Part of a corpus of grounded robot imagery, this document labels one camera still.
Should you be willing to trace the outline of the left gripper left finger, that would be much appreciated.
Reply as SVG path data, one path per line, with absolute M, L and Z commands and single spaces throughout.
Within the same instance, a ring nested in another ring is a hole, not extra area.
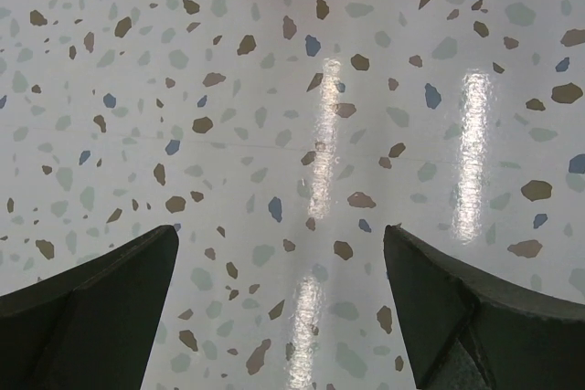
M 173 276 L 163 225 L 1 298 L 4 389 L 138 389 Z

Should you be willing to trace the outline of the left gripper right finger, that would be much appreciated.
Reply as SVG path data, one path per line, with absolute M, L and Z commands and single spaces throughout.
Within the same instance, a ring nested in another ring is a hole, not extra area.
M 584 307 L 387 226 L 384 258 L 419 389 L 581 389 Z

